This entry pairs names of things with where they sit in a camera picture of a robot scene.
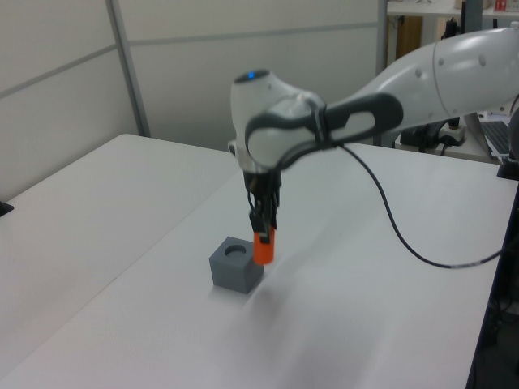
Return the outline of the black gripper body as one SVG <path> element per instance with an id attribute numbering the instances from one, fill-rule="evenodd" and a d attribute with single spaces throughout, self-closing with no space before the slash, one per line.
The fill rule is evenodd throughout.
<path id="1" fill-rule="evenodd" d="M 279 195 L 281 188 L 281 173 L 269 171 L 267 173 L 244 172 L 245 188 L 253 195 Z"/>

